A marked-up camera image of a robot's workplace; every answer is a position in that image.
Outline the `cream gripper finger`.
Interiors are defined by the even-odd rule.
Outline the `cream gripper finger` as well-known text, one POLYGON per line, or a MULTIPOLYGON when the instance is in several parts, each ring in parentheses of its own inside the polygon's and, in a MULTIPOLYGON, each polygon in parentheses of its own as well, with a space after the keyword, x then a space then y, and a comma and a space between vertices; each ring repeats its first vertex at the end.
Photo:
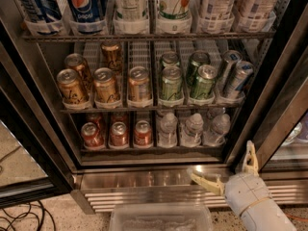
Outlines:
POLYGON ((197 185, 215 195, 224 196, 225 185, 220 180, 219 174, 204 174, 192 168, 187 169, 187 173, 197 185))
POLYGON ((242 172, 258 176, 259 165, 255 152, 255 145, 252 141, 246 143, 246 153, 243 160, 242 172))

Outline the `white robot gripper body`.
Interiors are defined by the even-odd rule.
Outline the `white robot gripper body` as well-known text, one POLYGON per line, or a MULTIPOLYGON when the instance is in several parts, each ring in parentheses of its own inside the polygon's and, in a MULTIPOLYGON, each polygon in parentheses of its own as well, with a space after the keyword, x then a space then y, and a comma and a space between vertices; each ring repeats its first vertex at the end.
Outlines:
POLYGON ((265 182, 254 174, 241 172, 225 184, 224 198, 231 210, 240 216, 249 207, 271 199, 265 182))

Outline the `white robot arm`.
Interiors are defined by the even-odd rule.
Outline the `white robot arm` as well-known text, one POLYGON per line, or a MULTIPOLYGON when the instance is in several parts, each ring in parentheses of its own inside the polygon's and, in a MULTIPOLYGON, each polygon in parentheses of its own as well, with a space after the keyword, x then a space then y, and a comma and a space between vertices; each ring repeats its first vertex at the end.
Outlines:
POLYGON ((192 168, 187 173, 206 191, 223 196, 247 231, 296 231, 273 200, 258 170, 254 143, 248 141, 242 171, 230 176, 226 183, 220 180, 219 174, 204 174, 192 168))

